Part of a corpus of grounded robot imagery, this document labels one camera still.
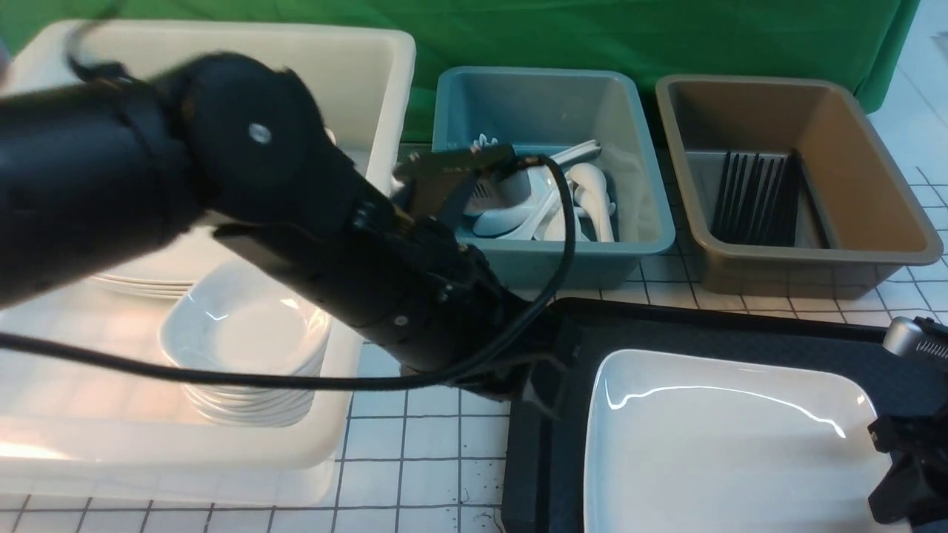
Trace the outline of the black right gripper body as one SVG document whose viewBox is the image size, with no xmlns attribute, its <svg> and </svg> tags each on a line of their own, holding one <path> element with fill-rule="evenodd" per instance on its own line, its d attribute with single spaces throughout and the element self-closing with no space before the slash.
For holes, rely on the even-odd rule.
<svg viewBox="0 0 948 533">
<path fill-rule="evenodd" d="M 868 496 L 874 520 L 911 526 L 947 518 L 947 406 L 935 414 L 881 415 L 867 431 L 880 453 L 896 460 Z"/>
</svg>

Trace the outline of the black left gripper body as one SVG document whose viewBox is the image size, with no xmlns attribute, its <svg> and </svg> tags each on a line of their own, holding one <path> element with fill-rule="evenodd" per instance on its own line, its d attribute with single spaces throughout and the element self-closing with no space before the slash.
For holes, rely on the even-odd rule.
<svg viewBox="0 0 948 533">
<path fill-rule="evenodd" d="M 216 240 L 391 354 L 396 378 L 233 375 L 224 384 L 389 391 L 447 385 L 518 400 L 530 354 L 564 354 L 564 318 L 547 304 L 559 264 L 534 301 L 504 288 L 476 247 L 387 200 L 329 208 L 216 202 Z"/>
</svg>

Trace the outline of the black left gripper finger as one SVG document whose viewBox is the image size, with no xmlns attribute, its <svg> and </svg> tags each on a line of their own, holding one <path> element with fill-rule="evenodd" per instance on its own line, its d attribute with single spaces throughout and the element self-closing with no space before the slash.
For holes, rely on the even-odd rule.
<svg viewBox="0 0 948 533">
<path fill-rule="evenodd" d="M 525 367 L 518 401 L 533 406 L 546 418 L 562 418 L 570 377 L 570 355 L 530 354 Z"/>
</svg>

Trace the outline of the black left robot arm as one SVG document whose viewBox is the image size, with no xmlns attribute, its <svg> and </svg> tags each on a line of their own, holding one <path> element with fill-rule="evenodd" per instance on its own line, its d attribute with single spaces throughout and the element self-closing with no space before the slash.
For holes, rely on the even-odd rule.
<svg viewBox="0 0 948 533">
<path fill-rule="evenodd" d="M 162 381 L 264 390 L 444 385 L 560 415 L 579 331 L 548 303 L 575 257 L 567 230 L 534 301 L 504 288 L 454 225 L 481 179 L 531 167 L 571 189 L 547 155 L 508 144 L 413 154 L 376 189 L 325 133 L 293 70 L 234 52 L 148 81 L 121 64 L 71 61 L 80 84 L 2 101 L 2 306 L 170 245 L 208 212 L 213 236 L 276 282 L 382 346 L 395 378 L 176 369 L 4 333 L 2 348 Z"/>
</svg>

